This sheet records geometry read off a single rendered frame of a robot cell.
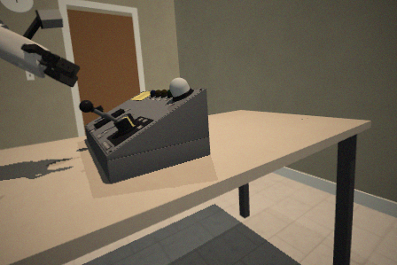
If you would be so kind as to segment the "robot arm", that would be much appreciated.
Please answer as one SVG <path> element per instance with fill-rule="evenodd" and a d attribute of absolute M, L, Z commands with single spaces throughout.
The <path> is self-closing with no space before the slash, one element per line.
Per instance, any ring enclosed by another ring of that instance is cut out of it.
<path fill-rule="evenodd" d="M 27 39 L 31 40 L 40 26 L 41 29 L 63 27 L 63 19 L 59 9 L 35 10 L 35 12 L 36 18 L 23 35 Z"/>

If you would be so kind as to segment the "grey control console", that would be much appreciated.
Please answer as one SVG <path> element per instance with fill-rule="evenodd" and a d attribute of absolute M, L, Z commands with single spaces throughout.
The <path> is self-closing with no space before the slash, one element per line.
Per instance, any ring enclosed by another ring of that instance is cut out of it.
<path fill-rule="evenodd" d="M 100 116 L 85 131 L 93 152 L 95 140 L 109 183 L 210 155 L 206 89 L 192 89 L 183 78 L 175 78 L 169 90 L 143 91 L 107 113 L 89 100 L 79 108 Z"/>

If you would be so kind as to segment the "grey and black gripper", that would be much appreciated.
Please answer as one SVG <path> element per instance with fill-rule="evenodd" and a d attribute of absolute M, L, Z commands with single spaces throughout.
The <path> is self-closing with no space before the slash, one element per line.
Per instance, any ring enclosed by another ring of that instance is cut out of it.
<path fill-rule="evenodd" d="M 79 66 L 8 29 L 0 24 L 0 58 L 40 78 L 47 74 L 67 86 L 75 85 Z"/>

